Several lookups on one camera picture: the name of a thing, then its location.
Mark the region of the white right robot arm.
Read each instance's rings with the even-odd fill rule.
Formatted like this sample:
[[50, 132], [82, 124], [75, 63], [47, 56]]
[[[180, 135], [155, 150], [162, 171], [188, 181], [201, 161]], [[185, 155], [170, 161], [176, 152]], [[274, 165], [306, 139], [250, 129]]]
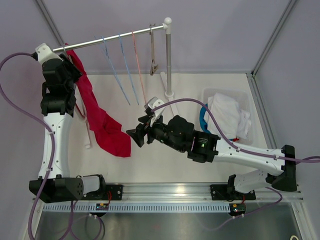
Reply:
[[253, 168], [245, 174], [233, 174], [226, 184], [211, 185], [214, 201], [254, 200], [255, 190], [272, 187], [283, 192], [297, 191], [296, 163], [286, 160], [294, 157], [295, 149], [285, 145], [281, 149], [251, 148], [257, 154], [244, 152], [244, 145], [230, 146], [218, 135], [195, 130], [193, 123], [176, 115], [167, 124], [163, 118], [154, 119], [145, 115], [139, 124], [126, 133], [142, 147], [157, 140], [198, 163], [223, 162]]

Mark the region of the light blue hanger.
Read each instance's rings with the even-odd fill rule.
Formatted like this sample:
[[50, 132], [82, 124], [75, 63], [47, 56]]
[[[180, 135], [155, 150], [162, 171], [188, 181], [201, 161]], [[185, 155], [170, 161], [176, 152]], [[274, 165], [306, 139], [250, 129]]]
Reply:
[[119, 77], [117, 75], [117, 72], [116, 72], [116, 69], [115, 69], [115, 67], [113, 65], [113, 62], [112, 62], [112, 60], [111, 60], [111, 58], [109, 56], [108, 47], [107, 47], [107, 44], [106, 44], [105, 40], [103, 40], [103, 46], [101, 46], [101, 49], [103, 51], [103, 54], [105, 56], [105, 59], [106, 59], [108, 65], [110, 66], [110, 68], [112, 70], [112, 74], [113, 74], [113, 76], [114, 76], [114, 78], [115, 78], [115, 80], [116, 80], [116, 82], [117, 82], [117, 84], [118, 84], [118, 86], [119, 86], [119, 88], [120, 88], [125, 100], [127, 101], [128, 105], [130, 106], [131, 105], [130, 100], [129, 100], [127, 94], [125, 93], [125, 90], [124, 90], [124, 88], [123, 88], [123, 86], [121, 84], [121, 81], [120, 81], [120, 79], [119, 79]]
[[122, 41], [122, 37], [121, 37], [120, 33], [118, 34], [118, 37], [119, 37], [120, 48], [121, 48], [121, 52], [122, 52], [122, 55], [123, 55], [124, 64], [125, 64], [125, 67], [126, 67], [126, 70], [127, 70], [127, 74], [128, 74], [128, 77], [129, 77], [129, 80], [130, 80], [130, 83], [131, 83], [131, 87], [132, 87], [132, 90], [133, 90], [133, 93], [134, 93], [134, 96], [135, 96], [135, 100], [137, 102], [137, 105], [139, 106], [140, 103], [139, 103], [138, 95], [137, 95], [136, 88], [135, 88], [135, 85], [134, 85], [134, 82], [133, 82], [133, 79], [132, 79], [132, 76], [131, 76], [131, 72], [129, 70], [129, 66], [128, 66], [128, 63], [127, 63], [127, 58], [126, 58], [126, 54], [125, 54], [125, 50], [124, 50], [124, 46], [123, 46], [123, 41]]

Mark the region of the magenta t shirt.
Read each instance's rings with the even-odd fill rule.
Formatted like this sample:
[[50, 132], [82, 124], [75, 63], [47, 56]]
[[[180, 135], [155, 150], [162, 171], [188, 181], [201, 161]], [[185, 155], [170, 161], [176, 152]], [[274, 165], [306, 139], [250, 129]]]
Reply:
[[131, 156], [131, 139], [129, 135], [122, 131], [122, 125], [119, 122], [99, 106], [92, 84], [75, 51], [68, 50], [66, 53], [82, 74], [76, 85], [86, 109], [89, 129], [93, 131], [97, 144], [101, 149], [113, 156], [129, 158]]

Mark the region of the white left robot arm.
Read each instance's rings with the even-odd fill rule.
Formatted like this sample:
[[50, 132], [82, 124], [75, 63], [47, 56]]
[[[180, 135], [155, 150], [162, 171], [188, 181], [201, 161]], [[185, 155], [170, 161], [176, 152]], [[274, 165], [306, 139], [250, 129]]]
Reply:
[[29, 182], [29, 190], [45, 203], [101, 200], [107, 195], [103, 176], [71, 177], [68, 164], [75, 83], [82, 74], [63, 54], [49, 57], [41, 66], [45, 79], [40, 103], [45, 139], [38, 178]]

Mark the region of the pink wire hanger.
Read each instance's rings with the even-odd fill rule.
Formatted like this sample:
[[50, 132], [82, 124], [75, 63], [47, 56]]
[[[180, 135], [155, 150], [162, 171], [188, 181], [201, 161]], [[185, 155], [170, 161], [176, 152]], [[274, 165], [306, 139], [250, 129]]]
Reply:
[[136, 63], [137, 63], [138, 75], [139, 75], [139, 80], [140, 80], [140, 85], [141, 85], [141, 90], [142, 90], [142, 96], [143, 96], [144, 103], [146, 104], [147, 98], [146, 98], [144, 83], [143, 83], [143, 79], [142, 79], [142, 73], [141, 73], [140, 61], [139, 61], [139, 55], [138, 55], [138, 49], [137, 49], [137, 42], [136, 42], [136, 37], [135, 37], [134, 31], [131, 31], [131, 35], [132, 35], [135, 59], [136, 59]]

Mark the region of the white t shirt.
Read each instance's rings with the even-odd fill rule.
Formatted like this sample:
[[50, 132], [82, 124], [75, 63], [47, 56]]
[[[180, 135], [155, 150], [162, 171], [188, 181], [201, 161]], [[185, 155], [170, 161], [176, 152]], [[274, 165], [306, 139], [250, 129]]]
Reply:
[[248, 138], [252, 125], [250, 112], [241, 109], [234, 98], [221, 93], [215, 93], [207, 101], [208, 109], [229, 140]]

